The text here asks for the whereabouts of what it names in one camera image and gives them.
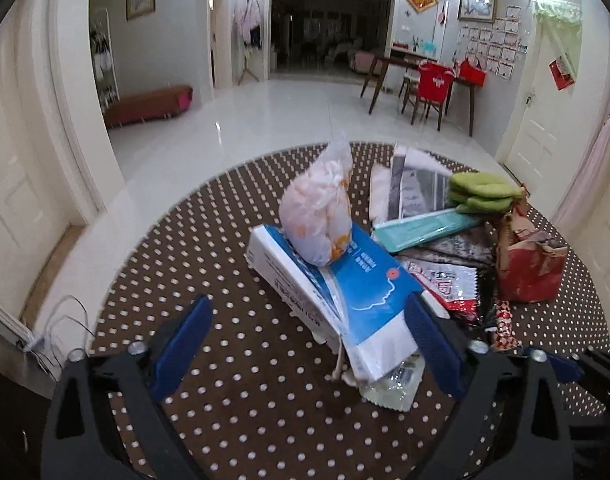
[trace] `round table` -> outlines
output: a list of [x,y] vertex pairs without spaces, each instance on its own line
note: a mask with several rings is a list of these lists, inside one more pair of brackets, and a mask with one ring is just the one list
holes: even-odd
[[[152,227],[108,293],[93,351],[122,351],[153,335],[198,294],[213,300],[213,326],[191,371],[164,409],[194,458],[217,480],[404,479],[445,425],[453,401],[425,370],[413,408],[398,413],[333,383],[336,359],[291,314],[272,287],[249,270],[249,231],[278,223],[278,199],[324,144],[272,153],[227,171],[178,203]],[[373,163],[389,165],[390,144],[353,143],[349,189],[354,221],[370,227]],[[451,170],[461,164],[435,157]],[[535,210],[534,224],[564,241]],[[610,346],[589,272],[570,251],[558,297],[514,306],[515,335],[563,356]],[[569,408],[599,413],[602,405],[578,386],[562,387]],[[125,413],[116,420],[138,469],[147,463]],[[502,416],[494,403],[466,472],[480,464]]]

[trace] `pink curtain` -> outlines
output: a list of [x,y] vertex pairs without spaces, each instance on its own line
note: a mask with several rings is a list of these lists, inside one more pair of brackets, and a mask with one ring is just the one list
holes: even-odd
[[566,236],[573,233],[589,215],[597,191],[607,177],[610,164],[610,115],[589,149],[578,173],[552,215],[551,221]]

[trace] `glossy floor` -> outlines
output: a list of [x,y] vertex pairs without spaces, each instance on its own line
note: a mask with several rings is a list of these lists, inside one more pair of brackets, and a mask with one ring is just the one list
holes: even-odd
[[[205,108],[174,120],[111,130],[127,187],[70,253],[39,314],[37,332],[43,332],[53,306],[67,294],[85,305],[94,332],[108,288],[150,226],[209,178],[264,153],[346,137],[401,142],[504,174],[475,140],[449,121],[438,132],[432,113],[426,123],[410,126],[411,111],[401,115],[396,96],[387,94],[370,116],[373,89],[363,99],[360,90],[357,85],[270,80],[220,92]],[[73,300],[58,312],[84,322]],[[90,342],[68,319],[53,333],[57,355]]]

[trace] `metal screw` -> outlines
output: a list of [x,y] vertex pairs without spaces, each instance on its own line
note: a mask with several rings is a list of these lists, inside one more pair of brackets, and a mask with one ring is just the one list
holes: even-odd
[[547,354],[543,350],[533,350],[530,357],[537,363],[544,363],[547,361]]
[[67,354],[67,361],[76,363],[78,361],[83,361],[85,357],[87,357],[87,354],[85,354],[85,351],[82,348],[75,348]]
[[489,346],[484,341],[475,339],[469,342],[469,349],[476,354],[486,354],[489,352]]
[[134,341],[127,347],[127,352],[130,355],[141,355],[147,351],[147,345],[143,341]]

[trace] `gray plastic package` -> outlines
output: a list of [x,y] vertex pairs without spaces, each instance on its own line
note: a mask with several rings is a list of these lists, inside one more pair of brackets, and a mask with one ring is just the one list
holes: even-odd
[[408,412],[424,370],[425,359],[421,354],[415,353],[380,380],[369,386],[360,386],[361,396],[377,406],[397,412]]

